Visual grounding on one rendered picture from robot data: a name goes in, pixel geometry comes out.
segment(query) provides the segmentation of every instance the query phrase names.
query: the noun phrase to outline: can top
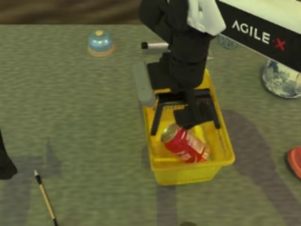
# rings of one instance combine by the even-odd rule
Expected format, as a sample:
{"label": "can top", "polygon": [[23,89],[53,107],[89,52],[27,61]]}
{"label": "can top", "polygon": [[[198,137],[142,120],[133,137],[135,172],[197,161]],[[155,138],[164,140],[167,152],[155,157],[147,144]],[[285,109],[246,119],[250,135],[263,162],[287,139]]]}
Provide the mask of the can top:
{"label": "can top", "polygon": [[178,128],[177,124],[168,126],[161,135],[161,142],[165,144],[171,141],[175,137]]}

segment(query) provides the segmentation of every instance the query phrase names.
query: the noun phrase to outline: yellow box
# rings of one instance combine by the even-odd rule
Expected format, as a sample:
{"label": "yellow box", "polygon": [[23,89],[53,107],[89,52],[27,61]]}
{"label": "yellow box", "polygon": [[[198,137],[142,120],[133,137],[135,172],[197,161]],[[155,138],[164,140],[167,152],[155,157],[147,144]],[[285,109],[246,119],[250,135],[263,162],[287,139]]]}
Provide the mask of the yellow box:
{"label": "yellow box", "polygon": [[[204,80],[198,89],[205,88],[210,88],[211,97],[221,124],[221,128],[216,129],[213,122],[206,122],[195,126],[191,130],[198,138],[207,142],[211,149],[211,159],[206,162],[195,164],[182,163],[161,143],[160,137],[163,130],[175,122],[173,115],[175,107],[164,108],[155,136],[151,136],[151,125],[155,110],[151,107],[143,107],[151,169],[155,174],[157,183],[160,185],[171,186],[209,181],[213,179],[222,166],[231,165],[235,161],[235,155],[227,128],[207,69],[205,70]],[[156,93],[169,91],[168,89],[158,90]],[[183,106],[176,106],[176,108],[180,109],[183,108]]]}

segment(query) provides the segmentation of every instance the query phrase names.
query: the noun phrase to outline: red can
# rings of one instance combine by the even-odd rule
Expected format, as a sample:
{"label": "red can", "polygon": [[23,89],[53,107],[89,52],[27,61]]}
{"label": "red can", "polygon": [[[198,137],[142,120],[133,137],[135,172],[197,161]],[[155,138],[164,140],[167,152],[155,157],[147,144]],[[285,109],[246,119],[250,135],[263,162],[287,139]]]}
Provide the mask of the red can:
{"label": "red can", "polygon": [[161,142],[164,143],[167,150],[185,163],[201,162],[210,158],[208,146],[176,124],[172,124],[164,130]]}

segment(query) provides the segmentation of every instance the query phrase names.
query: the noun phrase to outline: red object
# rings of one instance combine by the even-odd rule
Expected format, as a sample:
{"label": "red object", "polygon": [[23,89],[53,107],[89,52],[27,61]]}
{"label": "red object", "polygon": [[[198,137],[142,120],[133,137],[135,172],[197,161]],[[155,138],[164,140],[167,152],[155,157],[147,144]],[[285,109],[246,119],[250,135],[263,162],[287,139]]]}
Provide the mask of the red object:
{"label": "red object", "polygon": [[185,163],[206,161],[210,156],[207,145],[176,124],[164,131],[161,140],[167,150]]}
{"label": "red object", "polygon": [[296,176],[301,179],[301,147],[290,150],[287,155],[287,160]]}

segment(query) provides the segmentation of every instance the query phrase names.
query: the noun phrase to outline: red plate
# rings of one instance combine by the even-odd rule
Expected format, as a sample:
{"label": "red plate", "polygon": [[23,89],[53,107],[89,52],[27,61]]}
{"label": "red plate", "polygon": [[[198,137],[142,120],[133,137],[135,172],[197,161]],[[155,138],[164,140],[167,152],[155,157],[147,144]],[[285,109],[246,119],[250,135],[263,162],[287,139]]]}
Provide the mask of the red plate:
{"label": "red plate", "polygon": [[287,155],[287,160],[297,177],[301,179],[301,147],[290,150]]}

